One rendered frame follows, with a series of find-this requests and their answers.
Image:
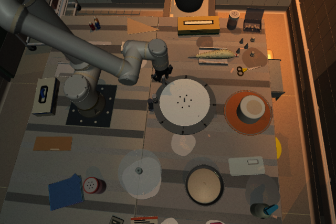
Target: cart wheel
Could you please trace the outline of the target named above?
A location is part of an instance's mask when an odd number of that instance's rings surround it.
[[[37,49],[36,46],[27,46],[28,50],[35,51]]]

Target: triangular scraper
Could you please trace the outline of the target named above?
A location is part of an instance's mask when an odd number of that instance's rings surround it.
[[[159,31],[159,30],[151,26],[145,25],[143,23],[140,23],[138,21],[127,18],[128,34],[140,34],[140,33],[146,33],[148,31]]]

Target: orange round mat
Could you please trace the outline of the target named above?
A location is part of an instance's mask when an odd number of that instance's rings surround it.
[[[237,108],[241,100],[248,95],[255,95],[261,98],[266,107],[263,116],[258,120],[258,122],[253,124],[243,123],[237,116]],[[232,94],[226,100],[226,103],[224,105],[224,115],[226,122],[228,123],[228,125],[230,125],[231,128],[233,128],[236,132],[240,134],[249,136],[258,135],[264,132],[271,124],[272,120],[272,110],[265,98],[262,97],[260,94],[249,90],[241,90]]]

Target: floor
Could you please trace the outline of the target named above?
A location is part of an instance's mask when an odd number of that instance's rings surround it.
[[[161,15],[146,13],[146,16]],[[218,16],[226,18],[228,12],[220,12]],[[241,12],[240,18],[244,18],[244,13]],[[282,146],[282,154],[278,159],[282,220],[283,223],[310,223],[300,125],[296,113],[298,94],[292,72],[287,18],[285,13],[266,12],[263,19],[267,48],[274,52],[274,58],[281,59],[283,88],[286,92],[279,100],[273,99],[275,133]],[[48,46],[38,47],[35,52],[25,51],[0,114],[0,131],[3,133],[0,160],[2,164],[6,164],[2,166],[3,176],[0,178],[1,203],[30,117],[37,79],[43,77],[45,68],[48,67],[46,63],[49,52]]]

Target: blue folder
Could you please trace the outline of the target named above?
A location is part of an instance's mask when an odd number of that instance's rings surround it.
[[[76,173],[71,178],[49,185],[50,211],[83,201],[82,178]]]

